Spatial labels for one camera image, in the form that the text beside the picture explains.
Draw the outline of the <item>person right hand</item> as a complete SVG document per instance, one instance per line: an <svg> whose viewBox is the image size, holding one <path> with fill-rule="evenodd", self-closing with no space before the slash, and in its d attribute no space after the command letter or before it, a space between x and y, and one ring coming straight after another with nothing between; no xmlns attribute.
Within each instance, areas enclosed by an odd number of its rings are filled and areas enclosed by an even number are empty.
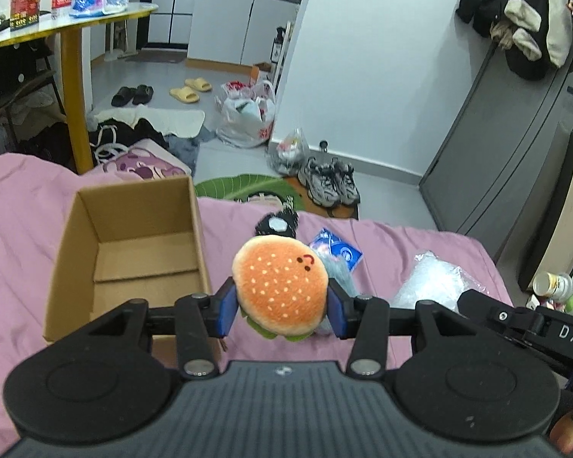
<svg viewBox="0 0 573 458"><path fill-rule="evenodd" d="M573 412L563 416L552 428L550 441L564 455L573 452Z"/></svg>

